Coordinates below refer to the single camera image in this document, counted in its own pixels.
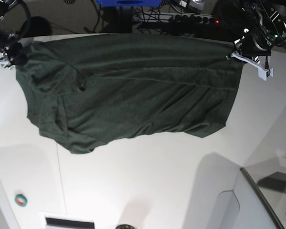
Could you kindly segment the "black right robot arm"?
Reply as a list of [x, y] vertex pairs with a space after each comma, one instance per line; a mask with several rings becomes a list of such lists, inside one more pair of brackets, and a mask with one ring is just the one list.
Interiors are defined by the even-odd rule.
[[14, 7], [20, 5], [26, 15], [26, 21], [19, 32], [3, 31], [0, 29], [0, 65], [3, 68], [22, 66], [28, 58], [22, 52], [20, 40], [28, 33], [31, 25], [31, 13], [27, 4], [22, 0], [0, 0], [0, 21]]

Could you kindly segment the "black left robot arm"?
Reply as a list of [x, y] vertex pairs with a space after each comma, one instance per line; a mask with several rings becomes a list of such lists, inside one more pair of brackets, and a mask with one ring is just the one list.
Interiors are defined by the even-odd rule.
[[286, 43], [286, 23], [268, 0], [236, 0], [235, 7], [240, 11], [241, 36], [233, 41], [233, 52], [226, 59], [252, 65], [258, 69], [258, 76], [267, 80], [274, 76], [272, 49]]

